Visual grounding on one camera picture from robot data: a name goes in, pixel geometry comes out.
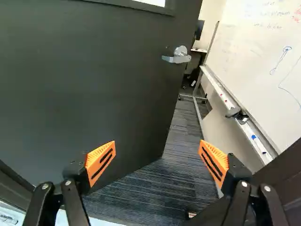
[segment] whiteboard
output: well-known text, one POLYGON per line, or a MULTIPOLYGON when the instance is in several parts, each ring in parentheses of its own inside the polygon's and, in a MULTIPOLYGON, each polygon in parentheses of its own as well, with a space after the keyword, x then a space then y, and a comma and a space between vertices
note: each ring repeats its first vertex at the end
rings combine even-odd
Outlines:
POLYGON ((300 0, 228 0, 206 66, 278 153, 301 137, 300 0))

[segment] blue marker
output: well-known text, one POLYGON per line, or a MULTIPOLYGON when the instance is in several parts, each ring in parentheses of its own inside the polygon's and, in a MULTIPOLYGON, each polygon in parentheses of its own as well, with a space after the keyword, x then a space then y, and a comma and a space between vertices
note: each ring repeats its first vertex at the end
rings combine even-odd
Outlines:
POLYGON ((267 151, 266 151, 265 147, 263 146, 263 144, 261 143, 260 139, 258 139, 258 137, 256 135, 252 135, 251 138, 255 142, 255 144, 257 145, 259 150, 261 150, 261 153, 266 154, 267 151))

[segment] door handle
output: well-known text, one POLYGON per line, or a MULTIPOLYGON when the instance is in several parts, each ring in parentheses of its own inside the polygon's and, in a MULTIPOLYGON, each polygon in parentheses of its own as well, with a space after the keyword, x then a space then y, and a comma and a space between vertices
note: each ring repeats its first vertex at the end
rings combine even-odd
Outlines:
POLYGON ((181 64, 191 61, 191 56, 187 54, 185 46, 179 46, 174 50, 174 56, 162 56, 162 60, 173 64, 181 64))

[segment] door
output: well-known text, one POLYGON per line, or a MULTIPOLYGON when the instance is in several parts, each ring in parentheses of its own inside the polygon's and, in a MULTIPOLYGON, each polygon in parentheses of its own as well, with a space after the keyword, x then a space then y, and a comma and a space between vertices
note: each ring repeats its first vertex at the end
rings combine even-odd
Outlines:
POLYGON ((98 188, 162 155, 185 64, 161 56, 191 45, 201 0, 131 2, 1 1, 1 159, 31 184, 112 140, 98 188))

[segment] gray striped carpet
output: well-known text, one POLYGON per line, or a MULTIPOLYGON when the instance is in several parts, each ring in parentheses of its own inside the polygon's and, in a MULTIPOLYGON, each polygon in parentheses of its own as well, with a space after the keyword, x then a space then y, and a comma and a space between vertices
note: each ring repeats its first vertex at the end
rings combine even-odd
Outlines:
POLYGON ((162 158, 85 197, 88 214, 124 225, 180 225, 186 209, 199 212, 216 201, 198 155, 201 138, 192 99, 178 101, 162 158))

